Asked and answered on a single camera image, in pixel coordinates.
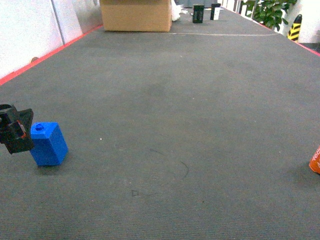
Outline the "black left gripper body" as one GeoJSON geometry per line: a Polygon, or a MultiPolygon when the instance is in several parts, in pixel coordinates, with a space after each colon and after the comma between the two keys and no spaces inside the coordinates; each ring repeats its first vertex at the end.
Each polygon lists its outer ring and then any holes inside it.
{"type": "Polygon", "coordinates": [[[0,105],[0,143],[10,154],[30,151],[34,147],[31,138],[33,117],[31,108],[18,111],[13,104],[0,105]]]}

